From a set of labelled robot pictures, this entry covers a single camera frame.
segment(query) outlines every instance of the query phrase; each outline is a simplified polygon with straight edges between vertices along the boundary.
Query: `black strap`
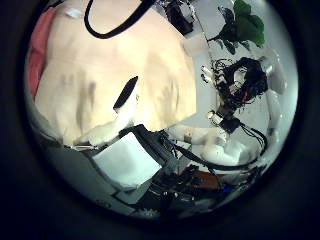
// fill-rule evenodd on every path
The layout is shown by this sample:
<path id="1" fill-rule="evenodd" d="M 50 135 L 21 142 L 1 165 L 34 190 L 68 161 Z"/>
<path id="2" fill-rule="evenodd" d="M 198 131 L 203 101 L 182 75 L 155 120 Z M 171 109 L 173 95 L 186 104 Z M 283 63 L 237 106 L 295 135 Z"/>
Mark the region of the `black strap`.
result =
<path id="1" fill-rule="evenodd" d="M 135 24 L 148 10 L 149 8 L 156 2 L 156 0 L 144 0 L 141 2 L 139 7 L 130 15 L 130 17 L 125 20 L 122 24 L 120 24 L 118 27 L 115 29 L 111 30 L 108 33 L 98 33 L 96 32 L 90 25 L 89 23 L 89 13 L 90 9 L 93 3 L 93 0 L 90 0 L 86 12 L 84 15 L 84 24 L 88 30 L 89 33 L 91 33 L 94 37 L 100 38 L 100 39 L 108 39 L 111 37 L 114 37 L 123 31 L 127 30 L 130 28 L 133 24 Z"/>

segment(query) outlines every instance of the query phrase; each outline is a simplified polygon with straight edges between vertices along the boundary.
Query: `green leaf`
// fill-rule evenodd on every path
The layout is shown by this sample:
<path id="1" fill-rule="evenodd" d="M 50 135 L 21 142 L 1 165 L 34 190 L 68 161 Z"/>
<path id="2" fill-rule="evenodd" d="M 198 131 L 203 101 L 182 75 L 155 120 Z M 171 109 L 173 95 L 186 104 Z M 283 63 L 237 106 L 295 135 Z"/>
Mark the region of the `green leaf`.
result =
<path id="1" fill-rule="evenodd" d="M 234 55 L 236 53 L 236 49 L 234 48 L 232 43 L 230 43 L 229 41 L 226 41 L 226 40 L 224 40 L 223 43 L 232 55 Z"/>
<path id="2" fill-rule="evenodd" d="M 221 49 L 223 49 L 223 43 L 221 40 L 216 40 L 216 42 L 220 45 Z"/>
<path id="3" fill-rule="evenodd" d="M 218 7 L 218 10 L 222 14 L 226 23 L 234 22 L 234 15 L 233 12 L 229 8 Z"/>
<path id="4" fill-rule="evenodd" d="M 249 19 L 242 16 L 236 18 L 237 35 L 239 41 L 250 40 L 256 45 L 263 45 L 265 40 L 263 31 L 261 31 L 261 27 L 257 27 Z"/>
<path id="5" fill-rule="evenodd" d="M 256 28 L 259 29 L 261 32 L 264 31 L 263 21 L 257 15 L 249 15 L 248 20 L 252 22 L 256 26 Z"/>
<path id="6" fill-rule="evenodd" d="M 233 5 L 234 13 L 237 16 L 250 15 L 251 6 L 242 0 L 236 0 Z"/>
<path id="7" fill-rule="evenodd" d="M 249 45 L 248 41 L 240 42 L 240 44 L 241 44 L 245 49 L 247 49 L 249 52 L 251 51 L 251 50 L 250 50 L 250 45 Z"/>

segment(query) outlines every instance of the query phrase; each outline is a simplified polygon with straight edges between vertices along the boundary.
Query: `black cable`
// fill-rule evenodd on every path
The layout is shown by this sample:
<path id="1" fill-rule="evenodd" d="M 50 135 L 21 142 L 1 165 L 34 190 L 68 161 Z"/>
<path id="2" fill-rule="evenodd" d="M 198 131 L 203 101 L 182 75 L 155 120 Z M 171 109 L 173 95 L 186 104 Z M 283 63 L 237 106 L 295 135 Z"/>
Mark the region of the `black cable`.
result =
<path id="1" fill-rule="evenodd" d="M 256 138 L 258 140 L 261 148 L 263 148 L 263 139 L 261 139 L 260 137 L 257 137 L 256 135 L 254 135 L 249 129 L 246 129 L 243 126 L 241 126 L 241 128 L 248 136 Z"/>
<path id="2" fill-rule="evenodd" d="M 99 39 L 108 39 L 111 37 L 114 37 L 120 33 L 122 33 L 123 31 L 127 30 L 128 28 L 130 28 L 133 24 L 135 24 L 148 10 L 149 8 L 151 8 L 151 6 L 156 2 L 156 0 L 143 0 L 141 2 L 141 4 L 139 5 L 139 7 L 130 15 L 130 17 L 125 20 L 122 24 L 120 24 L 118 27 L 116 27 L 115 29 L 111 30 L 108 33 L 98 33 L 96 32 L 90 25 L 89 23 L 89 13 L 90 13 L 90 9 L 93 3 L 93 0 L 90 0 L 87 8 L 86 8 L 86 12 L 84 15 L 84 24 L 88 30 L 88 32 L 93 35 L 96 38 Z"/>
<path id="3" fill-rule="evenodd" d="M 251 128 L 251 127 L 245 125 L 244 123 L 240 123 L 240 126 L 245 127 L 245 128 L 249 128 L 252 132 L 258 134 L 258 135 L 262 138 L 262 141 L 263 141 L 263 143 L 264 143 L 264 146 L 263 146 L 263 149 L 261 150 L 260 156 L 261 156 L 262 154 L 264 154 L 264 152 L 267 150 L 268 144 L 269 144 L 267 137 L 266 137 L 263 133 L 261 133 L 260 131 L 258 131 L 257 129 Z"/>

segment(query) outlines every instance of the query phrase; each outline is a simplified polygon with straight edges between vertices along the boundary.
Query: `table surface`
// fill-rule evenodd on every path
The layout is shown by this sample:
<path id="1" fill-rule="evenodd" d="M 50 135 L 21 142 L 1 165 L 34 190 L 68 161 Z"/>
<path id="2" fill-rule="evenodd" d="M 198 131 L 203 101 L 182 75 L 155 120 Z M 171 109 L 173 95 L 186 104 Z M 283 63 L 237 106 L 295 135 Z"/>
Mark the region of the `table surface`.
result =
<path id="1" fill-rule="evenodd" d="M 84 13 L 88 0 L 65 1 L 48 40 L 47 63 L 35 98 L 39 112 L 72 141 L 116 118 L 113 105 L 126 82 L 138 76 L 135 123 L 149 130 L 169 127 L 196 112 L 195 70 L 182 47 L 184 37 L 150 9 L 133 27 L 107 40 L 91 36 L 83 18 L 70 18 L 67 7 Z M 108 32 L 139 5 L 138 0 L 95 0 L 90 23 Z"/>

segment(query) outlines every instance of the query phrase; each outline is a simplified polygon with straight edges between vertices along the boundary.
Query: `red fabric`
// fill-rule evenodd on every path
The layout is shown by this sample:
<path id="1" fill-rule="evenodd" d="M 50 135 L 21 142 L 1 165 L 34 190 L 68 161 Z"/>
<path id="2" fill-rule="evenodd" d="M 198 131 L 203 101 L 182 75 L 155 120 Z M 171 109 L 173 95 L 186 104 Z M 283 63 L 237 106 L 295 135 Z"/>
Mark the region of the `red fabric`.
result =
<path id="1" fill-rule="evenodd" d="M 50 28 L 57 7 L 50 7 L 43 13 L 31 36 L 31 52 L 28 64 L 29 88 L 33 97 L 35 97 L 41 74 L 45 66 L 47 42 L 49 38 Z"/>

